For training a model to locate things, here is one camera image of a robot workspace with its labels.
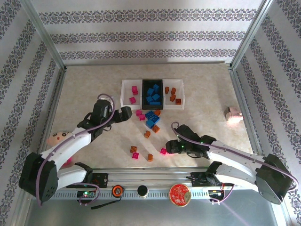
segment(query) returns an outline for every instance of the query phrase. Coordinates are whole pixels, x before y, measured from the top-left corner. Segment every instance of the magenta cube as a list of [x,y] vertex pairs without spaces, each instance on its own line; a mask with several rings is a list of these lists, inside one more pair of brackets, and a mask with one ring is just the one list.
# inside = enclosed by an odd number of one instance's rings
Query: magenta cube
[[130,102],[131,102],[131,104],[134,104],[134,103],[136,103],[136,99],[135,99],[135,97],[131,97],[131,98],[130,98]]
[[160,154],[166,154],[166,148],[163,147],[160,151]]
[[137,111],[136,111],[136,115],[137,115],[137,116],[139,116],[139,115],[141,115],[141,114],[142,114],[142,111],[140,111],[140,110],[137,110]]
[[139,119],[140,119],[140,121],[145,120],[145,115],[144,114],[139,115]]
[[136,86],[132,86],[132,93],[134,96],[138,94],[138,89]]
[[138,159],[138,157],[139,157],[139,153],[134,152],[133,156],[132,156],[132,159]]

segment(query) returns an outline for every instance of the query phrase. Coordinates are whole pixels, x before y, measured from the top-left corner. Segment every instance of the wall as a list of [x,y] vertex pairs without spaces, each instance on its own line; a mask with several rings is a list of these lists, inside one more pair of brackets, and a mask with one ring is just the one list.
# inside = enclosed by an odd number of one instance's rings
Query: wall
[[65,64],[225,61],[261,0],[33,0]]
[[0,0],[0,226],[10,225],[25,157],[44,133],[58,67],[18,0]]
[[[301,182],[301,0],[276,0],[237,74],[263,153],[277,155]],[[285,201],[301,225],[300,191]]]

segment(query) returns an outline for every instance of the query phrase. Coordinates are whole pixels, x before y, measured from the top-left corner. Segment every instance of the small block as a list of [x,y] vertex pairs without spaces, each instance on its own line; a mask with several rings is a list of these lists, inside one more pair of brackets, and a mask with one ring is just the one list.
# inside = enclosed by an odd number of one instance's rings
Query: small block
[[174,99],[175,99],[175,95],[171,95],[170,101],[174,102]]
[[156,125],[152,128],[152,131],[154,131],[155,133],[158,133],[159,130],[160,130],[160,128]]
[[161,114],[161,111],[160,110],[155,110],[155,115],[156,116],[159,116]]
[[159,92],[159,86],[158,86],[157,84],[155,84],[153,88],[154,88],[154,90],[155,90],[155,93],[158,93],[158,92]]
[[135,99],[135,97],[131,97],[131,98],[130,98],[130,102],[131,102],[131,104],[134,104],[134,103],[136,103],[136,99]]
[[161,102],[150,102],[150,105],[161,105]]
[[156,124],[159,120],[160,120],[160,117],[159,116],[156,116],[156,115],[154,115],[154,117],[152,117],[151,119],[149,119],[149,120],[151,120],[154,124]]
[[171,95],[174,95],[174,94],[175,94],[175,91],[176,91],[176,89],[175,89],[175,87],[173,87],[173,88],[171,89]]
[[144,137],[145,137],[145,138],[149,138],[149,137],[150,137],[150,135],[151,135],[151,132],[149,132],[149,131],[146,131],[146,132],[145,132],[145,134],[144,134]]
[[156,93],[152,96],[152,98],[154,99],[154,101],[157,101],[160,98],[160,96]]
[[147,157],[147,161],[152,161],[154,158],[154,156],[152,154],[149,154]]
[[140,119],[140,121],[145,120],[145,115],[144,114],[139,115],[139,119]]
[[137,152],[137,147],[136,146],[131,146],[131,153]]
[[132,156],[132,159],[138,159],[138,158],[139,158],[139,153],[134,152],[133,156]]
[[166,154],[166,148],[161,148],[160,154]]
[[175,104],[176,104],[176,105],[181,105],[181,104],[182,104],[181,99],[176,99],[176,100],[175,100]]
[[137,86],[132,86],[132,92],[133,93],[138,92]]
[[155,126],[155,123],[153,122],[152,119],[148,119],[145,124],[150,129],[152,129]]
[[137,110],[136,111],[136,115],[138,116],[138,115],[141,115],[142,114],[142,111],[141,110]]
[[153,101],[153,99],[152,99],[152,97],[147,97],[146,101],[150,104]]
[[147,95],[151,96],[154,93],[154,89],[149,88],[149,90],[147,91]]
[[145,114],[145,117],[146,117],[147,119],[151,119],[154,115],[155,115],[155,114],[154,114],[153,111],[149,111],[149,112],[147,112],[147,113]]

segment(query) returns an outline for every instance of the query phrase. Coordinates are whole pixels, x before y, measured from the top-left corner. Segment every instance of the orange block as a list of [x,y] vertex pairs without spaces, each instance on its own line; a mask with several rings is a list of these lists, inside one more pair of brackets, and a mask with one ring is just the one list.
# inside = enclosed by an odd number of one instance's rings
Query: orange block
[[171,97],[170,97],[170,101],[174,101],[174,99],[175,99],[175,95],[171,95]]
[[175,104],[176,104],[176,105],[181,105],[181,104],[182,104],[181,99],[176,99],[176,100],[175,100]]
[[137,147],[136,146],[131,146],[131,153],[137,152]]
[[156,125],[152,128],[152,131],[154,131],[155,133],[158,133],[159,130],[160,130],[160,128]]
[[176,89],[175,89],[175,87],[173,87],[173,88],[171,89],[171,95],[174,95],[174,94],[175,94],[175,91],[176,91]]
[[155,115],[156,116],[159,116],[161,114],[161,111],[160,110],[155,110]]
[[151,132],[149,132],[149,131],[146,131],[145,134],[144,134],[145,138],[149,138],[150,135],[151,135]]
[[154,156],[152,154],[149,154],[148,158],[147,158],[147,161],[152,161],[154,158]]

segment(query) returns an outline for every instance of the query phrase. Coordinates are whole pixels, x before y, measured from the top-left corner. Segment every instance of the black round object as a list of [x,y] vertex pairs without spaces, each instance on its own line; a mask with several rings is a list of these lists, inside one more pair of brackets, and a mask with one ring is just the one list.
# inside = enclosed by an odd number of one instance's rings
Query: black round object
[[141,185],[141,186],[138,187],[137,192],[140,196],[145,196],[148,192],[148,189],[147,189],[146,186]]

